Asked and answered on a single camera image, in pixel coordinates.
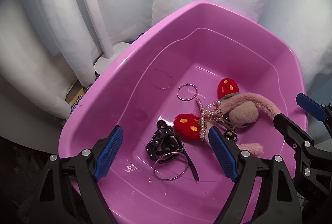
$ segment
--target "blue rubber pad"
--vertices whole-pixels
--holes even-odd
[[[105,177],[123,142],[123,130],[118,127],[96,160],[96,171],[93,177],[99,181]]]
[[[222,170],[224,171],[225,176],[235,182],[239,177],[236,172],[235,159],[214,128],[210,128],[209,130],[209,143],[219,161]]]
[[[320,106],[317,102],[313,101],[311,98],[306,96],[303,93],[300,93],[296,97],[296,103],[303,110],[310,113],[313,117],[318,121],[326,121],[327,116],[325,114],[325,110],[322,106]]]

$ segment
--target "metal ring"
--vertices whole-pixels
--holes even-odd
[[[163,179],[163,178],[160,178],[160,177],[157,176],[157,174],[156,174],[156,165],[158,164],[159,160],[161,160],[162,158],[167,157],[167,156],[169,156],[169,155],[173,155],[173,154],[175,154],[175,155],[182,155],[182,156],[185,157],[185,160],[186,160],[186,167],[185,167],[184,171],[183,171],[182,173],[180,173],[178,176],[175,176],[174,178],[170,178],[170,179]],[[159,180],[161,180],[161,181],[166,181],[166,182],[168,182],[168,181],[173,181],[173,180],[175,180],[175,179],[181,177],[181,176],[186,172],[186,170],[188,169],[188,165],[189,165],[189,163],[188,163],[188,159],[187,159],[187,157],[186,157],[184,154],[182,154],[181,152],[170,152],[170,153],[167,153],[167,154],[162,155],[159,159],[157,159],[157,161],[154,163],[154,165],[153,165],[153,167],[152,167],[152,172],[153,172],[154,177],[156,177],[157,179],[159,179]]]
[[[193,97],[189,98],[189,99],[183,99],[183,98],[180,98],[180,97],[179,97],[179,91],[180,91],[180,89],[181,89],[182,87],[184,87],[184,86],[188,86],[188,85],[189,85],[189,86],[192,86],[193,88],[196,89],[196,94],[195,94]],[[197,89],[196,86],[194,86],[194,85],[192,85],[192,84],[185,84],[185,85],[180,86],[179,89],[178,89],[178,91],[177,91],[177,93],[176,93],[176,95],[178,96],[178,99],[179,99],[179,100],[182,100],[182,101],[192,100],[193,98],[195,98],[195,97],[197,96],[197,94],[198,94],[198,89]]]

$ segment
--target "red felt strawberry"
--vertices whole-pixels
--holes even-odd
[[[221,99],[227,95],[233,95],[239,92],[239,87],[233,79],[225,78],[222,79],[218,85],[218,98]]]
[[[200,127],[198,126],[198,120],[199,117],[193,114],[179,114],[174,120],[174,129],[183,138],[199,140]]]

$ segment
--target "pink plastic tub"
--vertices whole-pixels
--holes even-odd
[[[212,149],[201,141],[185,143],[200,182],[194,181],[190,169],[175,181],[163,182],[152,175],[145,146],[158,119],[173,122],[180,113],[198,112],[195,100],[177,98],[180,85],[196,85],[198,97],[208,105],[217,99],[218,83],[225,77],[234,79],[241,92],[269,98],[306,129],[305,113],[295,102],[304,92],[302,75],[291,49],[253,21],[217,4],[196,1],[152,27],[105,70],[64,126],[59,155],[71,157],[92,148],[118,124],[124,141],[98,185],[119,223],[213,223],[233,183]],[[186,90],[193,91],[182,88],[183,97],[192,95]],[[280,154],[294,174],[294,152],[264,114],[238,138],[239,143],[260,142],[263,158]],[[159,176],[173,177],[182,165],[161,164]],[[243,221],[252,216],[259,187],[256,180]]]

